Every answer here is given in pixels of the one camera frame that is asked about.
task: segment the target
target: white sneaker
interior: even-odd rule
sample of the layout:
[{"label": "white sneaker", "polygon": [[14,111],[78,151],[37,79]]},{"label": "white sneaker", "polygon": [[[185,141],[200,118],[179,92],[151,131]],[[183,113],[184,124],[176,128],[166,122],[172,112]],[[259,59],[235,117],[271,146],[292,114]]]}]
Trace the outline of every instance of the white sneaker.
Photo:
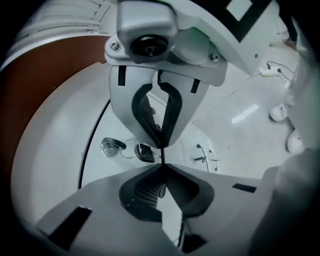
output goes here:
[{"label": "white sneaker", "polygon": [[288,113],[287,113],[287,108],[286,108],[285,104],[281,103],[281,104],[273,107],[270,110],[270,116],[276,122],[280,122],[280,121],[284,120],[285,118],[287,118]]},{"label": "white sneaker", "polygon": [[297,130],[294,130],[288,140],[286,141],[286,147],[290,153],[297,154],[301,153],[304,150],[304,145],[300,139],[300,136]]}]

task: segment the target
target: power adapter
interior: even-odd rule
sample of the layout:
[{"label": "power adapter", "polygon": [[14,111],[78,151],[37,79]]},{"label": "power adapter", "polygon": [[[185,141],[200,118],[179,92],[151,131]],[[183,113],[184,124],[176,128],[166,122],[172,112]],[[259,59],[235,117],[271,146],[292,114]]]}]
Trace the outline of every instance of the power adapter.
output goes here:
[{"label": "power adapter", "polygon": [[268,68],[259,68],[259,71],[262,77],[275,77],[275,76],[281,75],[281,72],[279,72],[279,69],[280,68],[278,66],[268,65]]}]

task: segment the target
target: white floor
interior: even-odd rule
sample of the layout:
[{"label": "white floor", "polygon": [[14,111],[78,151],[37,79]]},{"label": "white floor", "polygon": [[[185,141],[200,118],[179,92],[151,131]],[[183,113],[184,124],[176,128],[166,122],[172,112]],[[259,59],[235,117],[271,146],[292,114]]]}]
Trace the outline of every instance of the white floor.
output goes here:
[{"label": "white floor", "polygon": [[[288,33],[277,34],[260,68],[274,61],[295,70],[298,53],[282,43]],[[293,74],[281,69],[291,79]],[[225,82],[220,87],[210,86],[192,120],[237,89],[249,76],[229,65]],[[261,178],[264,171],[281,165],[290,153],[286,141],[293,131],[290,121],[274,122],[269,111],[284,99],[289,81],[283,76],[261,77],[246,81],[235,93],[209,110],[194,124],[207,134],[219,159],[220,171],[227,175]]]}]

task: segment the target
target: screw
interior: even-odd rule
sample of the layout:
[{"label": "screw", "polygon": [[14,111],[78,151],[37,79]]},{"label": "screw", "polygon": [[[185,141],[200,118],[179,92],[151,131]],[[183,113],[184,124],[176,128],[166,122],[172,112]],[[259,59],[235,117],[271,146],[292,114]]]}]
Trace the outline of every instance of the screw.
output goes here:
[{"label": "screw", "polygon": [[113,41],[111,44],[110,44],[110,48],[114,51],[118,51],[120,49],[120,44],[118,41]]},{"label": "screw", "polygon": [[210,54],[210,60],[212,60],[213,62],[217,62],[219,60],[218,55],[216,54]]}]

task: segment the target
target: black slot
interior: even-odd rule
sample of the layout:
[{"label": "black slot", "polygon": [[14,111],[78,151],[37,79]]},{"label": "black slot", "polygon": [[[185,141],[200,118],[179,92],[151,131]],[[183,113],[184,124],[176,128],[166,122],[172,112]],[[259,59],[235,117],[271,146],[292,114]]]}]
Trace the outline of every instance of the black slot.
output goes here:
[{"label": "black slot", "polygon": [[243,185],[243,184],[234,184],[232,186],[234,189],[237,189],[237,190],[242,190],[242,191],[246,191],[246,192],[250,192],[250,193],[254,193],[256,191],[256,187],[254,186],[248,186],[248,185]]},{"label": "black slot", "polygon": [[133,96],[131,109],[134,118],[153,140],[155,147],[159,149],[161,144],[161,131],[155,123],[153,110],[146,95],[151,89],[152,83],[143,84]]},{"label": "black slot", "polygon": [[48,237],[51,242],[68,251],[92,210],[79,206]]},{"label": "black slot", "polygon": [[118,86],[126,85],[126,68],[127,66],[119,66]]},{"label": "black slot", "polygon": [[182,109],[182,97],[180,92],[168,82],[159,84],[162,91],[169,94],[168,102],[165,108],[164,119],[162,124],[162,148],[169,145],[171,135],[174,131],[178,116]]},{"label": "black slot", "polygon": [[200,83],[200,80],[194,79],[193,85],[192,85],[192,88],[191,88],[191,93],[192,94],[195,94],[197,92],[198,87],[199,87],[199,83]]}]

